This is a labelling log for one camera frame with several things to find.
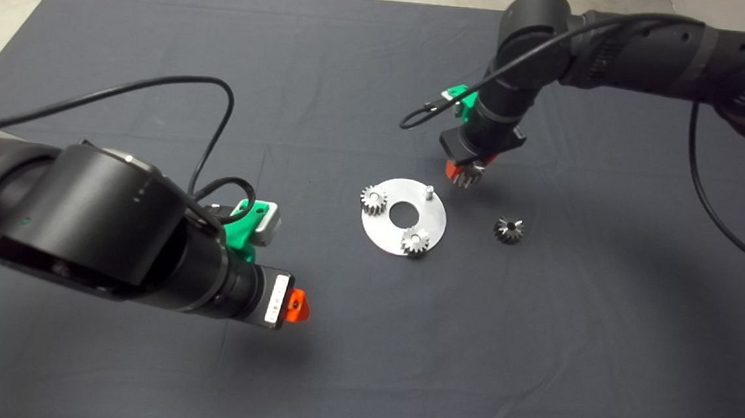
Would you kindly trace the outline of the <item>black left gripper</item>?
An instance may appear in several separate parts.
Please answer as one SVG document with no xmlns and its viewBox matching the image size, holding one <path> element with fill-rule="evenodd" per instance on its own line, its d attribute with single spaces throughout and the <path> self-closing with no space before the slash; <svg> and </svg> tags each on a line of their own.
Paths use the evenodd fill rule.
<svg viewBox="0 0 745 418">
<path fill-rule="evenodd" d="M 310 319 L 311 306 L 307 295 L 300 288 L 294 288 L 295 276 L 292 273 L 258 264 L 254 264 L 252 269 L 256 289 L 246 311 L 248 325 L 268 330 L 282 329 L 285 311 L 286 322 L 304 323 Z"/>
</svg>

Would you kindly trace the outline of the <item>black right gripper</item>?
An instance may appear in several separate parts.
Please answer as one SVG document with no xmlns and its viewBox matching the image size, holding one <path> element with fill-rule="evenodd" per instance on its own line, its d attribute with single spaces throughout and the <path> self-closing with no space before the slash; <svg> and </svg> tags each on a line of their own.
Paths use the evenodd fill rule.
<svg viewBox="0 0 745 418">
<path fill-rule="evenodd" d="M 527 139 L 517 126 L 500 139 L 486 136 L 482 144 L 472 142 L 467 125 L 445 130 L 440 133 L 440 145 L 447 157 L 445 175 L 450 181 L 455 181 L 463 172 L 463 165 L 481 162 L 481 167 L 489 167 L 498 155 L 523 147 Z"/>
</svg>

